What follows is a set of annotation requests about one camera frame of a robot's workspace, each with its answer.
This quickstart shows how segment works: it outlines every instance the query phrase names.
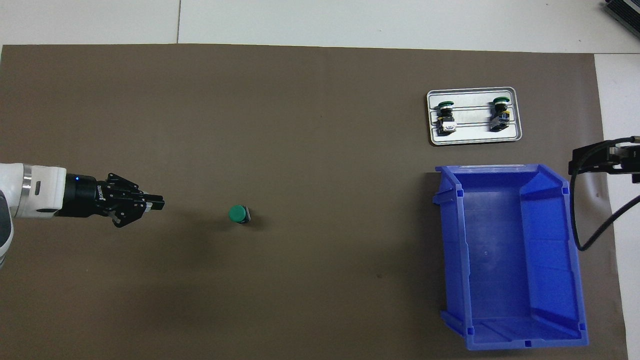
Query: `black cable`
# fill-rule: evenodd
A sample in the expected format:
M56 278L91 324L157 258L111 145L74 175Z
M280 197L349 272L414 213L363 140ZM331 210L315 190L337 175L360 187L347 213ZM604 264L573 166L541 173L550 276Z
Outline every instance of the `black cable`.
M576 162L572 174L571 174L571 180L569 182L569 210L571 213L571 228L573 231L573 240L575 241L575 246L578 248L578 250L580 251L585 251L586 249L590 248L590 246L592 246L592 244L596 241L596 239L620 216L622 216L622 214L624 214L627 210L629 210L631 207L633 207L634 205L636 205L638 202L640 202L640 195L638 195L637 197L635 197L633 200L631 200L630 202L626 203L622 208L620 208L619 210L617 210L613 215L611 215L597 230L595 233L593 233L593 235L591 235L591 237L589 238L589 240L584 244L581 245L580 244L580 240L578 239L578 229L575 225L575 209L574 209L574 199L573 199L573 190L575 188L575 180L576 177L578 176L578 173L580 172L580 170L582 169L582 165L584 164L585 161L587 161L590 157L592 157L592 155L594 155L596 152L602 150L602 149L606 149L610 146L613 145L617 145L619 143L625 143L625 142L636 142L636 138L634 136L630 136L628 138L617 138L614 140L607 140L602 142L599 145L594 146L593 148L591 148L589 151L585 152L584 155L578 160L578 162Z

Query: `blue plastic bin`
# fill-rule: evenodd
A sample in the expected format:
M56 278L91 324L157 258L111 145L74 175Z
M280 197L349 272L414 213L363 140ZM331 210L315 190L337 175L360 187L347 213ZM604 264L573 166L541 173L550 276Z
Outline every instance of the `blue plastic bin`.
M436 171L445 323L469 350L587 345L568 182L545 165Z

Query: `green button cap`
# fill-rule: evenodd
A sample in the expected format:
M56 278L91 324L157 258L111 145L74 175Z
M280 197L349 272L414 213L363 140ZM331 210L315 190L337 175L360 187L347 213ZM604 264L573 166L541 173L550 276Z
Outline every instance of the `green button cap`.
M229 219L233 222L241 223L246 220L246 209L242 205L232 206L229 210Z

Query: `robotic arm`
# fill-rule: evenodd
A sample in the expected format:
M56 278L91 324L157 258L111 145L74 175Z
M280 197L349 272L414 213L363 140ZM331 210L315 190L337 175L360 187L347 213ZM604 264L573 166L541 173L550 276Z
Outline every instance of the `robotic arm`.
M13 238L13 217L110 217L116 227L162 210L163 197L141 191L116 174L105 181L69 174L65 168L0 164L0 267Z

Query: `metal tray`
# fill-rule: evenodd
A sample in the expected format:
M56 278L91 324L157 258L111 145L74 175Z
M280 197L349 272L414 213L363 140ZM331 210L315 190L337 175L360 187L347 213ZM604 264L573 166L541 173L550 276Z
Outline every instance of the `metal tray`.
M489 130L489 122L493 118L493 99L500 96L511 99L507 105L511 119L509 127L494 133ZM438 104L442 101L454 102L453 117L457 126L456 132L449 135L438 135ZM522 137L516 90L510 86L432 90L427 94L427 113L429 136L436 146L514 142Z

